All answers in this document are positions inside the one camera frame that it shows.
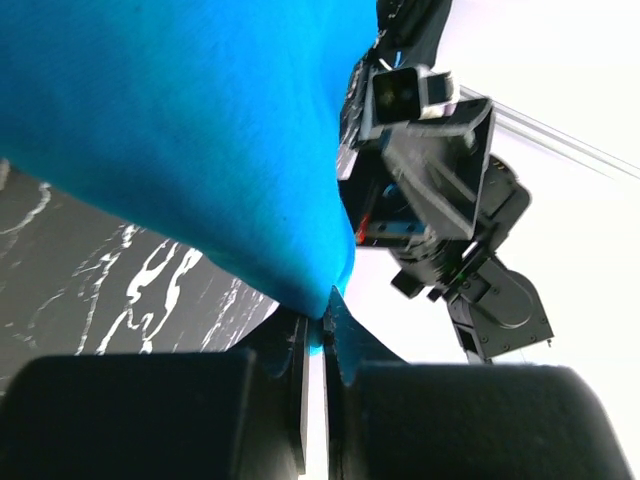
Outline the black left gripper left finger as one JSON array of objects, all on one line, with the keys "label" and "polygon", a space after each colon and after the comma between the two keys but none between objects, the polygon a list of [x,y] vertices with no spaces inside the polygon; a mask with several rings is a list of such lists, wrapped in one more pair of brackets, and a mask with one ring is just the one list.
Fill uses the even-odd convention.
[{"label": "black left gripper left finger", "polygon": [[277,312],[220,353],[49,356],[1,405],[5,479],[295,479],[308,322]]}]

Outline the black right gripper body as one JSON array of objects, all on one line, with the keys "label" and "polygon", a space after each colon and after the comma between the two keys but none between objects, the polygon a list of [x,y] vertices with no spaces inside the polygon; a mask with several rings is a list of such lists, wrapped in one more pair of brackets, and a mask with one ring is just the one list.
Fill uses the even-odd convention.
[{"label": "black right gripper body", "polygon": [[464,100],[441,118],[387,125],[360,141],[367,82],[395,69],[375,55],[354,68],[341,112],[339,188],[359,246],[470,240],[480,211],[494,129],[488,97]]}]

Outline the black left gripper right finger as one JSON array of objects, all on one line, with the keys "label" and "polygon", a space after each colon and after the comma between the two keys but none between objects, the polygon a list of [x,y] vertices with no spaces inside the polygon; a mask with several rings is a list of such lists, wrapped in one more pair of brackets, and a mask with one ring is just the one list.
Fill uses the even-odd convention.
[{"label": "black left gripper right finger", "polygon": [[323,317],[333,479],[628,479],[592,389],[571,369],[411,364],[339,291]]}]

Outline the bright blue t shirt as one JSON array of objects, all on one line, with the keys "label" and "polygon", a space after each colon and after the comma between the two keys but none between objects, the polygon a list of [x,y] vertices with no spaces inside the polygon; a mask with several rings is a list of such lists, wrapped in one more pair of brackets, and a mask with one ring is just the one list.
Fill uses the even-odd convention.
[{"label": "bright blue t shirt", "polygon": [[5,1],[1,155],[310,319],[355,243],[340,112],[372,1]]}]

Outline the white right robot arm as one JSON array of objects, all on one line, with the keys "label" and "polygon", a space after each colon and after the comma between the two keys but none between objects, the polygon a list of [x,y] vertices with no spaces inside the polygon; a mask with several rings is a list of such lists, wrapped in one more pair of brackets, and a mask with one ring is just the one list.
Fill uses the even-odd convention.
[{"label": "white right robot arm", "polygon": [[450,73],[373,56],[342,113],[339,189],[357,245],[391,253],[404,296],[445,302],[473,364],[553,336],[532,282],[497,255],[531,196],[492,154],[494,123],[491,99],[461,99]]}]

